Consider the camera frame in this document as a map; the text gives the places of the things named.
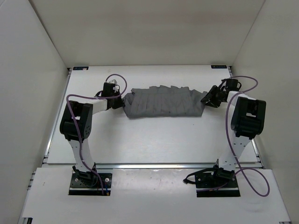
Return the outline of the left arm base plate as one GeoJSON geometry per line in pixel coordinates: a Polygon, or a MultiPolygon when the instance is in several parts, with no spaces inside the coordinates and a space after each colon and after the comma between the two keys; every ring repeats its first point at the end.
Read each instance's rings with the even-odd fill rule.
{"type": "Polygon", "coordinates": [[[68,195],[71,196],[110,196],[113,174],[99,173],[102,185],[97,175],[93,175],[91,181],[78,177],[75,172],[72,173],[69,185],[68,195]]]}

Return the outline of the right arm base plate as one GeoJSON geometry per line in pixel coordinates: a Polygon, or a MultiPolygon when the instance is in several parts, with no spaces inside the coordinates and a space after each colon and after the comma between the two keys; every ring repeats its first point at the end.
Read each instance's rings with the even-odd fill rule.
{"type": "Polygon", "coordinates": [[[195,175],[195,185],[197,198],[241,196],[236,177],[216,179],[211,172],[204,172],[195,175]]]}

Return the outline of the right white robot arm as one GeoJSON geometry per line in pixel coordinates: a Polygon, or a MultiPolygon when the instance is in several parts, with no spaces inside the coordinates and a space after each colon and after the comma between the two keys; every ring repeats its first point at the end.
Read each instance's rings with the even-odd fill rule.
{"type": "Polygon", "coordinates": [[[217,108],[222,102],[227,103],[225,115],[225,129],[228,147],[212,168],[194,172],[194,181],[186,177],[185,184],[197,184],[207,180],[212,186],[204,190],[216,190],[227,185],[235,178],[235,167],[239,165],[239,158],[245,147],[264,128],[266,102],[251,98],[241,92],[242,84],[233,78],[223,79],[221,84],[214,85],[202,99],[206,106],[217,108]],[[233,106],[233,115],[229,116],[229,108],[233,106]]]}

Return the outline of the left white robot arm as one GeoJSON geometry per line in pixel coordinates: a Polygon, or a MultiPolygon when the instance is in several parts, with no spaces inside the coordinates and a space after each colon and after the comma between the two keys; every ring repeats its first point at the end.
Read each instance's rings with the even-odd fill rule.
{"type": "Polygon", "coordinates": [[[97,173],[95,162],[91,157],[88,138],[92,130],[93,115],[124,106],[120,87],[116,80],[112,80],[105,82],[103,90],[94,97],[82,97],[85,102],[70,100],[71,97],[76,95],[70,94],[66,97],[66,107],[59,130],[72,147],[76,161],[73,171],[85,186],[89,188],[97,184],[102,186],[102,178],[97,173]]]}

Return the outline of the grey pleated skirt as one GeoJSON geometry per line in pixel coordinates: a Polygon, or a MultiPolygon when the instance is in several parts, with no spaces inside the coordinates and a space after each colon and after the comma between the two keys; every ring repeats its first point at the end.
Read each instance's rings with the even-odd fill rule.
{"type": "Polygon", "coordinates": [[[201,117],[205,109],[201,100],[206,94],[206,91],[190,90],[189,87],[133,88],[123,98],[123,110],[129,119],[201,117]]]}

